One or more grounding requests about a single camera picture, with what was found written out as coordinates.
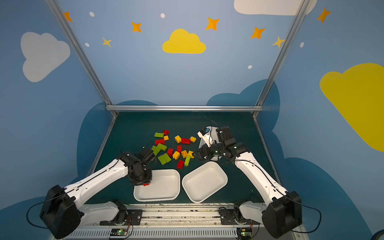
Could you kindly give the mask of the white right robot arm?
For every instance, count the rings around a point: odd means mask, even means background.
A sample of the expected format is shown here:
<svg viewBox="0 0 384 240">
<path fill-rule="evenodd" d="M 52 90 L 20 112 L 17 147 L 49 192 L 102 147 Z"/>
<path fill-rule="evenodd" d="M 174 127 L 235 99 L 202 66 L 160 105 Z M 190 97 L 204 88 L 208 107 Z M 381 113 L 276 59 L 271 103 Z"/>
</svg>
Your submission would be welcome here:
<svg viewBox="0 0 384 240">
<path fill-rule="evenodd" d="M 194 153 L 201 161 L 224 157 L 240 169 L 257 189 L 263 204 L 251 201 L 237 207 L 242 218 L 263 223 L 275 239 L 302 224 L 302 200 L 288 192 L 258 163 L 244 143 L 237 142 L 227 126 L 206 127 L 198 131 L 202 145 Z"/>
</svg>

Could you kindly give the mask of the red lego brick long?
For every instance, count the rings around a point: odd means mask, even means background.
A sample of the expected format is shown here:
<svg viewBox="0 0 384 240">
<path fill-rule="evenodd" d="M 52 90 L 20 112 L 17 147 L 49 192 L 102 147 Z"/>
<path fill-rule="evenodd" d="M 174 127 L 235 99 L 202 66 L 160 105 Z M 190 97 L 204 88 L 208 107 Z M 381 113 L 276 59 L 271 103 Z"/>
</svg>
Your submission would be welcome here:
<svg viewBox="0 0 384 240">
<path fill-rule="evenodd" d="M 165 145 L 165 140 L 164 140 L 164 139 L 156 140 L 156 141 L 155 141 L 155 146 L 158 146 L 159 144 L 161 144 L 161 145 Z"/>
</svg>

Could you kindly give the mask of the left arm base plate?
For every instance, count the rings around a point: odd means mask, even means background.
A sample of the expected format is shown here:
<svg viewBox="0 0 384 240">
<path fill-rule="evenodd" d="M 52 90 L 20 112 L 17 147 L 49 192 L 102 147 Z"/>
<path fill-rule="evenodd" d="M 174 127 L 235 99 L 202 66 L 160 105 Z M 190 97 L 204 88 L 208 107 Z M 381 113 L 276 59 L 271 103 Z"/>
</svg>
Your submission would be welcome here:
<svg viewBox="0 0 384 240">
<path fill-rule="evenodd" d="M 100 221 L 100 226 L 138 226 L 141 223 L 142 210 L 119 210 L 110 221 Z"/>
</svg>

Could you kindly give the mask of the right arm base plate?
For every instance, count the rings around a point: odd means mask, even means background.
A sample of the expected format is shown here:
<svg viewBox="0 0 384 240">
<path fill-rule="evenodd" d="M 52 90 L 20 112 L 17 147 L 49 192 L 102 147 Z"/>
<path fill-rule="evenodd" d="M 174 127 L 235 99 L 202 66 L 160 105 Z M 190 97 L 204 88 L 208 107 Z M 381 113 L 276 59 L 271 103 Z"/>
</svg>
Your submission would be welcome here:
<svg viewBox="0 0 384 240">
<path fill-rule="evenodd" d="M 226 209 L 219 208 L 218 213 L 220 215 L 222 225 L 250 225 L 251 220 L 245 219 L 240 210 L 238 209 Z"/>
</svg>

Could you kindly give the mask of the green lego large brick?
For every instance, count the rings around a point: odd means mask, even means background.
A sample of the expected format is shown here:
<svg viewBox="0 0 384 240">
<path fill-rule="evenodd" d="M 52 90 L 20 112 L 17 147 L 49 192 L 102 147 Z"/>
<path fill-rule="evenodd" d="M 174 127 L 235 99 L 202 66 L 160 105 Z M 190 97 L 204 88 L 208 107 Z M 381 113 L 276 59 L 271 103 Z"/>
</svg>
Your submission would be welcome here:
<svg viewBox="0 0 384 240">
<path fill-rule="evenodd" d="M 162 165 L 165 165 L 172 161 L 171 157 L 168 154 L 158 156 L 158 160 Z"/>
</svg>

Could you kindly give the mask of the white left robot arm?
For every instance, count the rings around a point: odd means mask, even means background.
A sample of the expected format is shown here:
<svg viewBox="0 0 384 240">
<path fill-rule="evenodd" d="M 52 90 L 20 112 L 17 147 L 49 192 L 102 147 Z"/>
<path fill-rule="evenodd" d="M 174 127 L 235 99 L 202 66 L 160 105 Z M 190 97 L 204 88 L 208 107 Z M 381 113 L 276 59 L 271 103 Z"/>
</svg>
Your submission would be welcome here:
<svg viewBox="0 0 384 240">
<path fill-rule="evenodd" d="M 147 147 L 136 154 L 123 152 L 102 169 L 74 184 L 52 187 L 43 202 L 40 219 L 56 239 L 67 237 L 86 219 L 81 207 L 113 182 L 128 178 L 134 186 L 149 184 L 153 174 L 148 164 L 154 158 L 154 152 Z"/>
</svg>

